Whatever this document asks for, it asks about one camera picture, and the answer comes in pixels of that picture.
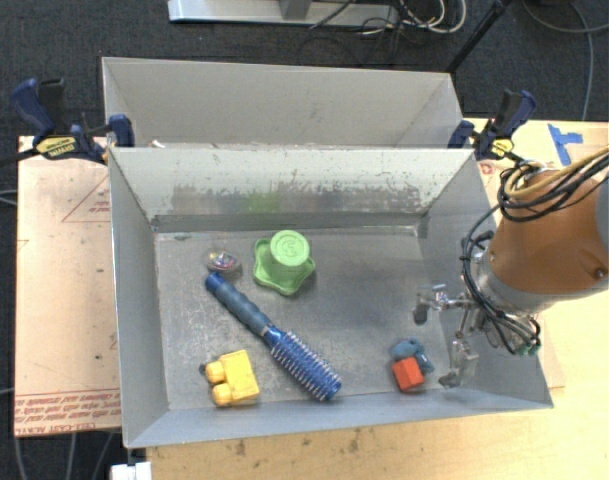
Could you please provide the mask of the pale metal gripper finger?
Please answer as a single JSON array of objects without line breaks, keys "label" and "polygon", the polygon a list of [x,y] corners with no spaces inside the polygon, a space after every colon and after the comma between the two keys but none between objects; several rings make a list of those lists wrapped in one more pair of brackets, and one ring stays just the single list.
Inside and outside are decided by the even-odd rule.
[{"label": "pale metal gripper finger", "polygon": [[424,284],[416,289],[416,301],[412,310],[416,325],[425,325],[431,311],[442,310],[448,301],[445,283]]},{"label": "pale metal gripper finger", "polygon": [[453,339],[449,345],[449,371],[438,379],[443,388],[467,384],[475,375],[479,353],[465,339]]}]

